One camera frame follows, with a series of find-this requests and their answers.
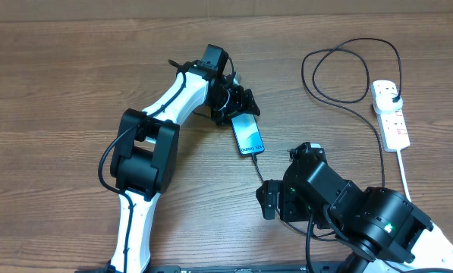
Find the blue Galaxy smartphone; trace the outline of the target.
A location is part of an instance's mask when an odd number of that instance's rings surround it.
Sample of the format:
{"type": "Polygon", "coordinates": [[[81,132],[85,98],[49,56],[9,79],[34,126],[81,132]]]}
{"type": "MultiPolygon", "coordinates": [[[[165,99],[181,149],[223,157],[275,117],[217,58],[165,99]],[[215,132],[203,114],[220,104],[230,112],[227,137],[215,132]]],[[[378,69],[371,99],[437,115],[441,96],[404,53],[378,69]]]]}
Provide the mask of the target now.
{"type": "Polygon", "coordinates": [[[264,152],[265,147],[254,115],[238,115],[231,121],[238,149],[242,156],[264,152]]]}

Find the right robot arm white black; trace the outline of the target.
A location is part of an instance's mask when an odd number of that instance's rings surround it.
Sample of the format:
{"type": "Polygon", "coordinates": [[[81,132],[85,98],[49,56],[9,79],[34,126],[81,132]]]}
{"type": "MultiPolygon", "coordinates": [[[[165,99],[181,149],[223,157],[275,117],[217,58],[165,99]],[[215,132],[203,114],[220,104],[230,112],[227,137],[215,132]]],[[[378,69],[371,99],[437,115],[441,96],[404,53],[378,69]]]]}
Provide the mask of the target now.
{"type": "Polygon", "coordinates": [[[266,220],[305,221],[308,240],[314,228],[333,231],[351,249],[339,272],[453,272],[453,244],[406,196],[386,187],[360,189],[328,165],[317,143],[289,153],[283,178],[256,190],[266,220]]]}

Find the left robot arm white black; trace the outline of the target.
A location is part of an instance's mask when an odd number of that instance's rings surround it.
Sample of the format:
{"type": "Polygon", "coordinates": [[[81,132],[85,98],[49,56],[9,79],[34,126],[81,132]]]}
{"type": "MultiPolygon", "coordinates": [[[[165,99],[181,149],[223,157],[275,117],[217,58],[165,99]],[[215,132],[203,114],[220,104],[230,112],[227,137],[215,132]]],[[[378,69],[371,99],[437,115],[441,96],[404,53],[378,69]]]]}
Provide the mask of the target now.
{"type": "Polygon", "coordinates": [[[189,115],[205,105],[219,126],[242,114],[260,115],[237,73],[225,74],[232,61],[223,48],[209,44],[199,60],[169,63],[176,69],[174,83],[153,104],[124,112],[99,161],[99,182],[118,195],[121,206],[115,253],[105,272],[148,269],[155,209],[174,176],[180,129],[189,115]]]}

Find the white charger plug adapter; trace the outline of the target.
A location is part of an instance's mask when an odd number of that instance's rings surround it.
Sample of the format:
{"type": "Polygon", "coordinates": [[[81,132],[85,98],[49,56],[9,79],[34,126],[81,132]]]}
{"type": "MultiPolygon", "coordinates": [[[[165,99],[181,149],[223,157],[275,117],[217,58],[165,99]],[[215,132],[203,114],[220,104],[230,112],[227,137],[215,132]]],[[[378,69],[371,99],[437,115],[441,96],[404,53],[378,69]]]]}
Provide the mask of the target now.
{"type": "Polygon", "coordinates": [[[401,110],[403,99],[395,94],[375,93],[373,99],[373,108],[378,115],[392,113],[401,110]]]}

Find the white power strip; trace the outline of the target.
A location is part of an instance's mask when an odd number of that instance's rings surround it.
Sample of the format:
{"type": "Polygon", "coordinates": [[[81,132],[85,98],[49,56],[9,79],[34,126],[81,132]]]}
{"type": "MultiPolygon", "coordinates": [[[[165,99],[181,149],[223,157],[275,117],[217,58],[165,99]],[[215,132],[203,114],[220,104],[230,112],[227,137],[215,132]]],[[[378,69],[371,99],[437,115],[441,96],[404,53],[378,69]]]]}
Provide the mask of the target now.
{"type": "MultiPolygon", "coordinates": [[[[398,95],[395,83],[390,80],[375,80],[370,90],[373,99],[375,93],[398,95]]],[[[376,116],[386,152],[397,152],[409,147],[411,143],[402,109],[383,115],[376,114],[376,116]]]]}

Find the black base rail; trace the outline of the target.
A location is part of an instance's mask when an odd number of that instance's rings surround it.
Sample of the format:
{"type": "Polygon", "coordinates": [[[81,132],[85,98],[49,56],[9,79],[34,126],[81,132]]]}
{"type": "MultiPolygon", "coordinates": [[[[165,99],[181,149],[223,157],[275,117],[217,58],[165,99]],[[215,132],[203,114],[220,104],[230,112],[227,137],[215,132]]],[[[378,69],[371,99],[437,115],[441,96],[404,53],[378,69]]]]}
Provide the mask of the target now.
{"type": "MultiPolygon", "coordinates": [[[[312,262],[315,272],[337,272],[341,262],[312,262]]],[[[104,268],[76,270],[76,273],[111,273],[115,271],[109,263],[104,268]]],[[[146,273],[305,273],[305,265],[244,265],[244,266],[209,266],[209,267],[180,267],[178,265],[150,266],[146,273]]]]}

